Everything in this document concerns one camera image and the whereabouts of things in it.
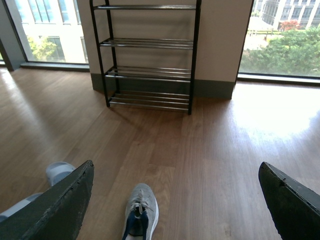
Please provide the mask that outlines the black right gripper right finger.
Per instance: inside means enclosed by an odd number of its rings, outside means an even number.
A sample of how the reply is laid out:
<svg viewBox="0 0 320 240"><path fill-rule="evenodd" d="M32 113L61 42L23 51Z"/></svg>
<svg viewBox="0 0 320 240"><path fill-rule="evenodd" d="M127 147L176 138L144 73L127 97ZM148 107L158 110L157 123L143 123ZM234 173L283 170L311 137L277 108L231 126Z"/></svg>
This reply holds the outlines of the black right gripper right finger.
<svg viewBox="0 0 320 240"><path fill-rule="evenodd" d="M320 238L320 195L268 162L258 179L275 228L283 240Z"/></svg>

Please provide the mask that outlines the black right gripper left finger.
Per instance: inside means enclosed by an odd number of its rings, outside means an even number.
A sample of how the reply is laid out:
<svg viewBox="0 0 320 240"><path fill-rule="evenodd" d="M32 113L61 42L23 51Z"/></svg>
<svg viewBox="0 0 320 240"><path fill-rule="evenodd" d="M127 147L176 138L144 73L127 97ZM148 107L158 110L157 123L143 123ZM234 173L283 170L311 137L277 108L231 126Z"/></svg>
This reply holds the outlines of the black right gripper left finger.
<svg viewBox="0 0 320 240"><path fill-rule="evenodd" d="M87 160L34 201L0 223L2 240L75 240L92 195L94 164Z"/></svg>

